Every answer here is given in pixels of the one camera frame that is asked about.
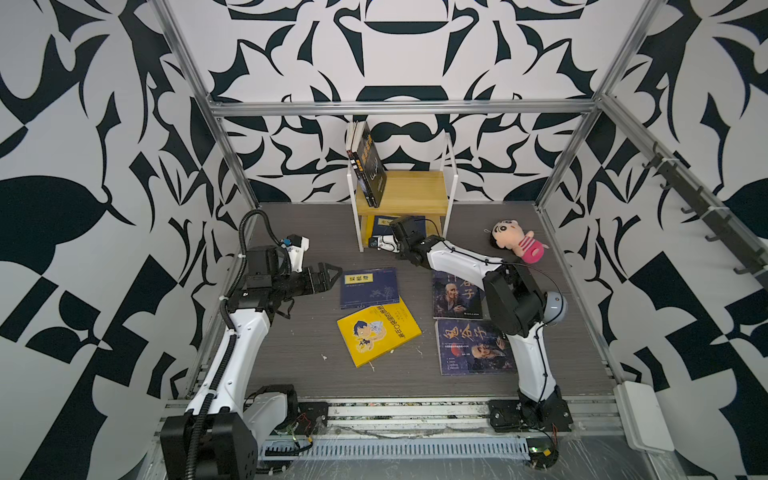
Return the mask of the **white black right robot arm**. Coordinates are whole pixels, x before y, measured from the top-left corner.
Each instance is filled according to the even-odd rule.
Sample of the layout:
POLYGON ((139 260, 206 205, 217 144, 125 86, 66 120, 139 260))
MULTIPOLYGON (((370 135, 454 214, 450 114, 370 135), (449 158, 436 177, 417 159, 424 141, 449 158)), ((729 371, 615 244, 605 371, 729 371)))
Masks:
POLYGON ((542 291, 527 266, 458 247, 438 236, 424 236, 411 216, 390 223, 396 252, 410 263, 458 276, 484 292, 490 320, 506 336, 518 371, 518 402, 491 405, 491 426, 564 429, 571 419, 549 365, 543 334, 564 319, 561 292, 542 291))

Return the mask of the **blue book beige label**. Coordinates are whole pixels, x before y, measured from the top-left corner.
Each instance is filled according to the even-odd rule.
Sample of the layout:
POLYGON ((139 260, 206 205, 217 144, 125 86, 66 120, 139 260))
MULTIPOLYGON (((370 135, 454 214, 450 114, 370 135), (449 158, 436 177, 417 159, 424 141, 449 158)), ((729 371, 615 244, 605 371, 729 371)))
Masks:
POLYGON ((373 217, 373 223, 371 227, 372 236, 392 236, 393 231, 391 223, 396 220, 394 216, 377 215, 373 217))

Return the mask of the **black deer antler book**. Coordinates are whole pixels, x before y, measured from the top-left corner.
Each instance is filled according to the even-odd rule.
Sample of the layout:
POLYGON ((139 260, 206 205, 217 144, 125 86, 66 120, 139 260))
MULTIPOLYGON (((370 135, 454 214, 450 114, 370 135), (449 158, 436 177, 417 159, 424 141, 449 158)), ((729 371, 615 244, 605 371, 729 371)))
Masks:
POLYGON ((387 173, 378 154, 371 129, 366 121, 358 122, 355 141, 371 196, 371 206, 369 207, 379 208, 386 187, 387 173))

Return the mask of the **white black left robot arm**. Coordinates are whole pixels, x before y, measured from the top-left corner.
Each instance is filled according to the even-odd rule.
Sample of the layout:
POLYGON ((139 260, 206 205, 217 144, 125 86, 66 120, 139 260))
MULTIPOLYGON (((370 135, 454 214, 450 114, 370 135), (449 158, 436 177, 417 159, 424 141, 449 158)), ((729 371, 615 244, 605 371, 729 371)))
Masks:
POLYGON ((170 479, 278 475, 314 445, 316 420, 302 411, 293 385, 249 393, 247 384, 275 318, 288 318, 296 298, 332 289, 342 270, 304 265, 308 238, 278 238, 261 209, 244 215, 238 241, 239 267, 218 304, 221 343, 185 412, 167 418, 159 434, 170 479))

